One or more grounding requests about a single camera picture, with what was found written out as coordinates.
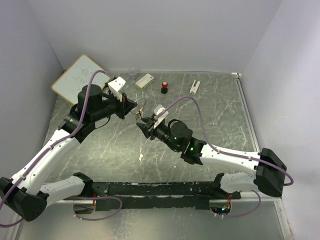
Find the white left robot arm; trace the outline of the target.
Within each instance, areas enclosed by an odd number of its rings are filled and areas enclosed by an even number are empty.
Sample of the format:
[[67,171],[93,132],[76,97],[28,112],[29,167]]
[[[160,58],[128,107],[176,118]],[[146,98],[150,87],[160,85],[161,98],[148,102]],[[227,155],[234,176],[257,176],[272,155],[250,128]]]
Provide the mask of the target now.
[[111,90],[102,92],[93,84],[89,94],[84,86],[74,104],[41,151],[19,172],[10,178],[1,177],[1,203],[30,222],[39,217],[46,207],[69,197],[89,199],[94,194],[93,180],[81,172],[58,182],[45,184],[68,151],[80,145],[96,129],[96,122],[120,119],[137,106],[125,93],[116,96]]

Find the silver key bunch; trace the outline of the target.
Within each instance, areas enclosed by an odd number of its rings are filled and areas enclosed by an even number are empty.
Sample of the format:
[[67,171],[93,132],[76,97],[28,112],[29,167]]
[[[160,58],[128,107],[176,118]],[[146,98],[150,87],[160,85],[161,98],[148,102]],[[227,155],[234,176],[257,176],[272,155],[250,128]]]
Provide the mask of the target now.
[[135,115],[135,119],[138,121],[140,119],[142,119],[143,117],[143,112],[144,112],[144,108],[140,108],[138,109],[138,111],[134,114]]

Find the large metal keyring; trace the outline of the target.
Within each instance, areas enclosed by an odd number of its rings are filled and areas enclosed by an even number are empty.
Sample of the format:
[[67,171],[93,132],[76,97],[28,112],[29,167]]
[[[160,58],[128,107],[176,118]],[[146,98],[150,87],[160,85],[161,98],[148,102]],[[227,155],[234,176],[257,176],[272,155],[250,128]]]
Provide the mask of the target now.
[[140,97],[136,101],[137,108],[139,111],[142,111],[146,105],[147,99],[145,97]]

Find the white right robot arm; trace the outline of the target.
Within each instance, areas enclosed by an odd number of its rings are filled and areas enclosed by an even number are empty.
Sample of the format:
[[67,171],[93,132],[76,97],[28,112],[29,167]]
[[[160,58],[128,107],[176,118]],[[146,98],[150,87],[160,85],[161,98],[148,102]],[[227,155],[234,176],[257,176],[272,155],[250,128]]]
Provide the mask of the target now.
[[218,199],[239,192],[258,190],[275,198],[282,197],[285,186],[286,165],[269,148],[261,152],[244,152],[210,146],[208,142],[193,137],[193,131],[180,120],[157,121],[144,117],[136,124],[147,139],[159,139],[181,159],[191,165],[220,165],[237,170],[237,173],[219,173],[212,186]]

